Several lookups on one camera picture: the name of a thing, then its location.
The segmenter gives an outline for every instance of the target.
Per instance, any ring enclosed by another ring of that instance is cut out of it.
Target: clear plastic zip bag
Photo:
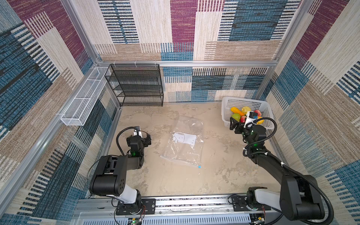
[[[200,120],[180,116],[161,157],[200,168],[204,145],[202,132],[203,123]]]

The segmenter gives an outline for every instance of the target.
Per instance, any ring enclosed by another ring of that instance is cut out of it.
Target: wire mesh basket
[[[96,67],[61,116],[66,126],[83,126],[106,84],[107,67]]]
[[[162,106],[164,92],[158,64],[111,64],[105,78],[121,106]]]
[[[260,110],[262,117],[274,118],[268,102],[247,98],[223,97],[221,101],[221,117],[225,127],[230,127],[230,117],[233,114],[230,109],[237,107],[241,110],[244,106],[250,107],[252,111]],[[274,129],[274,124],[270,120],[264,120],[261,125],[269,130]]]

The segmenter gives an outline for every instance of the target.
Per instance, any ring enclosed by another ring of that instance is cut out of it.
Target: black mesh shelf
[[[164,92],[158,64],[111,64],[105,76],[121,106],[162,106]]]

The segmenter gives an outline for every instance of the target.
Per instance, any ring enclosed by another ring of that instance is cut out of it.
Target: table surface
[[[179,116],[193,117],[204,124],[201,168],[160,157]],[[142,196],[246,193],[252,186],[280,191],[280,184],[266,170],[243,157],[245,144],[241,135],[224,126],[221,102],[123,107],[109,154],[120,155],[115,138],[129,126],[140,126],[152,138],[152,145],[145,148],[142,168],[129,170],[126,176],[126,183]],[[130,149],[126,137],[132,132],[128,130],[119,138],[125,153]],[[274,153],[269,142],[265,145]]]

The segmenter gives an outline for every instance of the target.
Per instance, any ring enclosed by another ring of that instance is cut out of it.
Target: white wire mesh basket
[[[61,116],[66,126],[83,126],[106,84],[108,67],[96,67]]]
[[[257,109],[260,110],[262,117],[274,118],[269,103],[265,101],[247,98],[223,97],[221,102],[221,117],[225,127],[230,127],[230,117],[234,114],[230,109],[232,107],[237,107],[241,110],[244,106],[250,107],[252,111]],[[274,124],[270,120],[265,120],[261,125],[269,130],[274,129]]]

